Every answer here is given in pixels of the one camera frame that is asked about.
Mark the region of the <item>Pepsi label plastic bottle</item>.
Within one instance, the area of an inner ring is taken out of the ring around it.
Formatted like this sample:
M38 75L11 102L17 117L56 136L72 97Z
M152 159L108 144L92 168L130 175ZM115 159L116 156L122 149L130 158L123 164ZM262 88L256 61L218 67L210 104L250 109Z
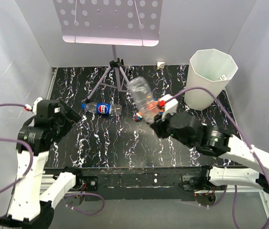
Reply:
M98 115L114 115L120 116L122 114L122 106L119 104L107 104L107 103L83 103L81 108L87 112Z

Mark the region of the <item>crushed clear bottle white cap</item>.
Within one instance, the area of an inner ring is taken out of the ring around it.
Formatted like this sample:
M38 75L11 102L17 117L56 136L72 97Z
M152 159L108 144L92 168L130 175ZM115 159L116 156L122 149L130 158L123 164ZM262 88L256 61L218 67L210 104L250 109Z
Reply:
M160 108L147 80L141 76L134 78L128 82L127 88L137 107L139 116L148 124L154 123L155 117L160 114Z

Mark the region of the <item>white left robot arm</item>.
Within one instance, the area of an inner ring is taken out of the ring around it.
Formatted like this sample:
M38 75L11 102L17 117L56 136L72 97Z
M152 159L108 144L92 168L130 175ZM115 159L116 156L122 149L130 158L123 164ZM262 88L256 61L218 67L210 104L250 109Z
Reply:
M53 143L58 143L80 120L80 116L62 100L36 99L34 116L18 133L18 140L31 150L16 145L18 170L13 199L7 214L0 218L0 226L21 229L47 229L52 223L54 209L71 189L80 190L83 178L80 169L65 167L54 176L54 183L40 192L44 165Z

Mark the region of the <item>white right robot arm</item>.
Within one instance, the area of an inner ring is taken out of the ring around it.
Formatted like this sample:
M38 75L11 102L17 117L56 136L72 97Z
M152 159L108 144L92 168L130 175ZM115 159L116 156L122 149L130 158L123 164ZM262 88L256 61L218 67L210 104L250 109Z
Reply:
M184 178L183 188L207 190L223 185L255 187L269 194L269 153L228 131L202 125L194 116L177 112L178 101L167 94L155 102L160 113L150 125L159 138L172 137L197 152L228 159L244 168L202 166L197 177Z

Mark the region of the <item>large clear plastic bottle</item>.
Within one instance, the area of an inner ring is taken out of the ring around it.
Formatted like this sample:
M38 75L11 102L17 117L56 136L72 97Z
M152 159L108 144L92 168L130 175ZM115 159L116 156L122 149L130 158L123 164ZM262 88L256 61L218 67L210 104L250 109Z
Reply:
M219 79L222 81L228 80L228 78L225 75L222 75Z

